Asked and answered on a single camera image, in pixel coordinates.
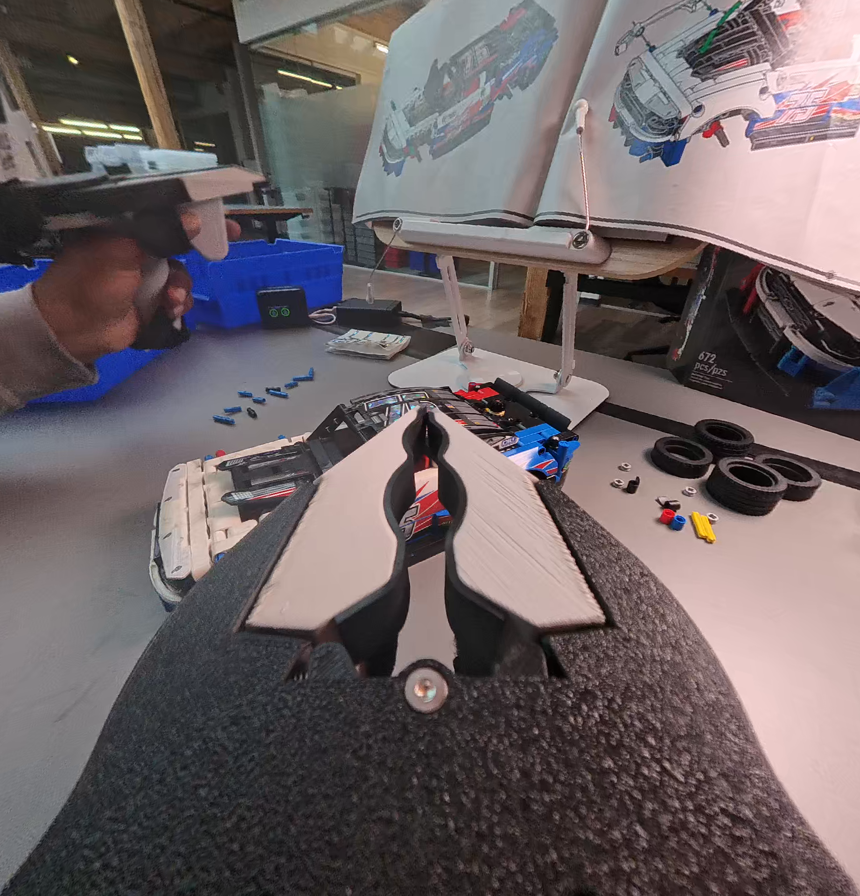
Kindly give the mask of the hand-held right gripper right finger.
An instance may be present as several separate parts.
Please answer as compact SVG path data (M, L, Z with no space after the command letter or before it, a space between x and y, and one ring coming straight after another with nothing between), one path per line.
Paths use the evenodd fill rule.
M603 626L540 482L438 410L427 411L427 443L450 517L446 576L455 598L536 635Z

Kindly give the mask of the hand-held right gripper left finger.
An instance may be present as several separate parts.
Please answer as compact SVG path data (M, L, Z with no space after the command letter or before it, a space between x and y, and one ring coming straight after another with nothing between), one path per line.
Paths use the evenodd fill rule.
M397 639L410 602L400 522L415 499L428 409L418 407L324 473L245 618L315 639Z

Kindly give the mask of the white brick-built toy race car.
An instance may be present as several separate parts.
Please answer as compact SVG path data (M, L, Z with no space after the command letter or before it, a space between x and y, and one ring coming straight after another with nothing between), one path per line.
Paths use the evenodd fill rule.
M407 411L430 405L540 480L560 484L579 436L570 421L503 381L466 389L390 388L338 404L316 428L174 466L155 511L148 574L171 612L259 522Z

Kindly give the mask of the person's left forearm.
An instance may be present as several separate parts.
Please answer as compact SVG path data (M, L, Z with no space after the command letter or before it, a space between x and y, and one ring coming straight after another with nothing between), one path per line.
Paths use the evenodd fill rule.
M0 293L0 417L98 379L94 365L82 364L57 341L35 304L31 284Z

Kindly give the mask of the grey desk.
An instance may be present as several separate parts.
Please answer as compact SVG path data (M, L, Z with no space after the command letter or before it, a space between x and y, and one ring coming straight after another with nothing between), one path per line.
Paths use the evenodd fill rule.
M169 469L301 434L380 389L394 364L334 357L318 330L198 330L88 405L0 420L0 890L77 782L133 666L167 619L147 575ZM228 392L316 370L284 407L235 427ZM660 578L734 683L776 774L860 888L860 490L749 518L717 541L666 532L657 436L597 413L565 491ZM632 465L620 472L620 463ZM634 495L611 486L640 477Z

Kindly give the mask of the blue plastic bin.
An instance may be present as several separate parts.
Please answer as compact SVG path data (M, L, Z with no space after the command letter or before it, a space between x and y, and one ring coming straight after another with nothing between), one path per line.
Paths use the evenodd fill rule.
M299 287L310 310L342 297L344 249L341 245L278 239L248 240L229 245L222 261L208 262L197 252L182 256L192 278L194 305L188 325L232 330L260 322L257 293L264 289ZM31 404L89 402L105 396L164 355L163 351L127 349L101 358L92 385L53 392Z

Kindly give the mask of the black charger with green lights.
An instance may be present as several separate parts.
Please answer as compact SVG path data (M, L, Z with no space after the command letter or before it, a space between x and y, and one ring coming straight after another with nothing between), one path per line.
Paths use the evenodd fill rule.
M303 287L272 287L256 292L259 323L264 330L300 330L312 325Z

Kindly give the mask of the black toy tyre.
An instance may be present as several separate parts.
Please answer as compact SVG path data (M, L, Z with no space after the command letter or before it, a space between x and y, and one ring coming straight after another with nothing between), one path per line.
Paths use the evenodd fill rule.
M789 486L779 472L747 458L719 459L706 479L706 492L724 508L764 516L782 501Z
M694 425L694 439L717 460L749 456L755 442L754 436L745 427L716 419L699 420Z
M715 460L700 442L670 434L653 444L649 459L662 472L688 479L706 476Z
M822 485L823 480L815 469L783 454L758 454L753 460L782 477L786 483L783 492L786 501L808 501Z

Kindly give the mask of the scatter of small blue pins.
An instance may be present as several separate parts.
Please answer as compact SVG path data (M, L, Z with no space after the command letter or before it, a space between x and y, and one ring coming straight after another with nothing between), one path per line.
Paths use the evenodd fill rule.
M227 401L221 404L212 421L222 427L235 427L241 423L262 420L275 406L284 407L292 394L302 385L315 380L316 370L310 366L305 373L292 375L283 383L255 385L222 395Z

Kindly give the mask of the black power adapter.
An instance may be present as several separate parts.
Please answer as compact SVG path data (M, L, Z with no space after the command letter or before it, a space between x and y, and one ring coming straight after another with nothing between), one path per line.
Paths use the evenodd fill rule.
M347 330L392 332L401 325L403 307L400 301L377 299L345 299L333 308L337 326Z

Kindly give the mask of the sticker sheet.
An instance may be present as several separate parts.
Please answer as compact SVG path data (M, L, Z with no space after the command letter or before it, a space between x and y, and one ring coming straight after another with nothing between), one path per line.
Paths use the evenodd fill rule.
M411 342L412 338L407 334L350 329L329 340L325 351L334 355L390 361L404 353Z

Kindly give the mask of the open instruction manual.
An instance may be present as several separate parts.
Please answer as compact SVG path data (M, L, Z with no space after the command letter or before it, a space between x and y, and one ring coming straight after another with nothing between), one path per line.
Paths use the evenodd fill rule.
M860 293L860 2L431 2L355 219L676 236Z

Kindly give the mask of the white book stand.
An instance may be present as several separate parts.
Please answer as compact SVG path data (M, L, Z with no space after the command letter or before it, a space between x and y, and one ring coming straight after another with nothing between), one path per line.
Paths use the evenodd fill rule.
M394 371L391 386L405 391L420 387L466 389L470 383L498 379L530 398L539 416L553 414L555 424L571 429L588 417L609 392L601 384L574 374L575 333L580 275L617 281L645 280L688 264L704 247L701 241L669 237L663 241L612 239L595 233L587 221L579 230L532 227L514 229L456 224L432 218L378 220L389 245L433 252L442 275L456 346ZM559 364L552 371L540 365L478 349L468 334L455 258L512 263L560 271L566 279L561 304Z

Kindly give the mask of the black toy car set box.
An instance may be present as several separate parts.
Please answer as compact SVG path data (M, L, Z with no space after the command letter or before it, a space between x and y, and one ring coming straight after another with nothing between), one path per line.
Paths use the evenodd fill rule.
M689 388L860 441L860 293L708 246L666 366Z

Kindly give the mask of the wooden post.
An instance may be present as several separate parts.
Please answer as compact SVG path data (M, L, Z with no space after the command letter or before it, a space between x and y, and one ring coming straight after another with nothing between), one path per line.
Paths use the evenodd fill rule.
M114 1L122 33L159 148L179 151L182 142L141 1Z

